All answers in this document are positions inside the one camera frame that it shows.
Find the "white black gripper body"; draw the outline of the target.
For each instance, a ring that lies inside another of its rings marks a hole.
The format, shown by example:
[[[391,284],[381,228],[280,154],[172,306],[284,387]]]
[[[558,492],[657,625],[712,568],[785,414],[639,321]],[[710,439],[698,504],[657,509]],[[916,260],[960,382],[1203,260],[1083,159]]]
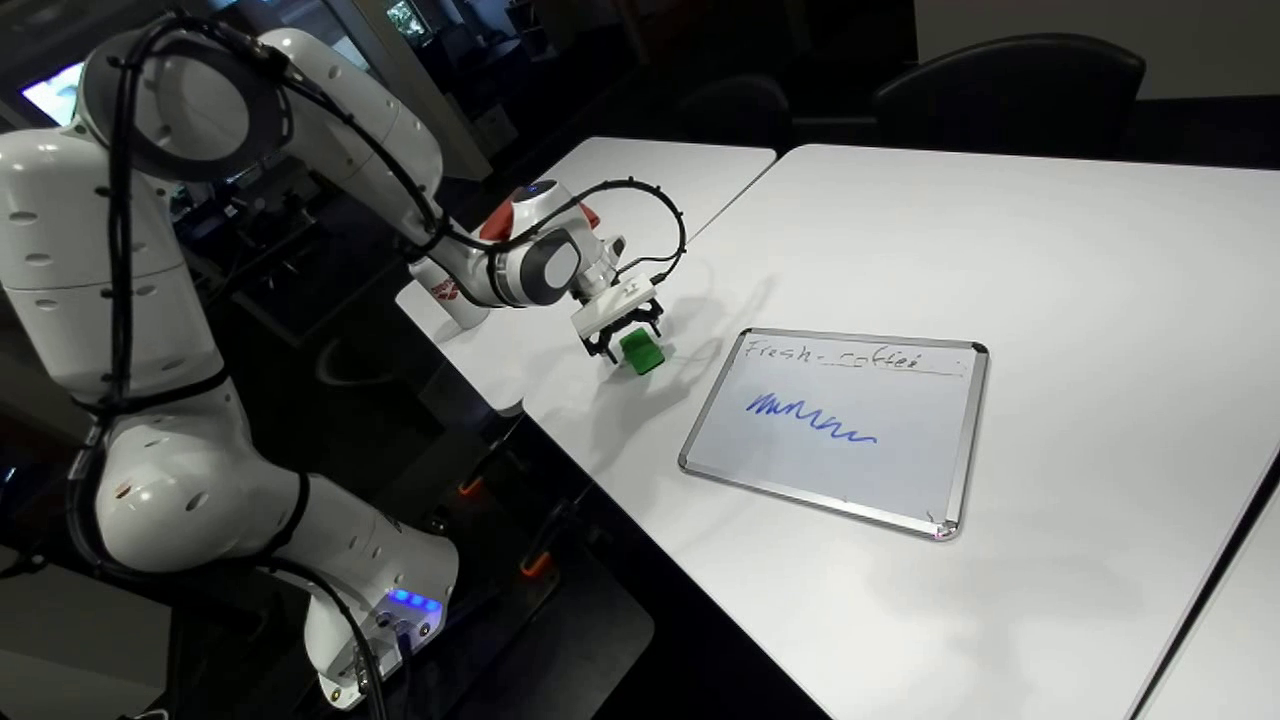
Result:
[[[587,353],[606,353],[611,331],[629,323],[657,323],[660,321],[660,299],[651,278],[620,278],[606,287],[597,299],[587,299],[575,316],[573,328]]]

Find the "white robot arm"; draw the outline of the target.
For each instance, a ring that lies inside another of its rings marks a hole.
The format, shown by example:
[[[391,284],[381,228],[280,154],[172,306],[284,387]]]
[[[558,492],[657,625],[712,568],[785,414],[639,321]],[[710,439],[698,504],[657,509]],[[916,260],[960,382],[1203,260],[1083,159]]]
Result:
[[[170,190],[269,154],[376,212],[457,328],[573,299],[580,343],[643,371],[672,264],[629,256],[558,178],[461,228],[436,204],[433,126],[306,26],[244,36],[170,16],[84,58],[72,124],[0,134],[4,296],[45,371],[92,414],[72,539],[129,574],[296,574],[306,655],[329,704],[353,710],[443,633],[461,547],[252,443]]]

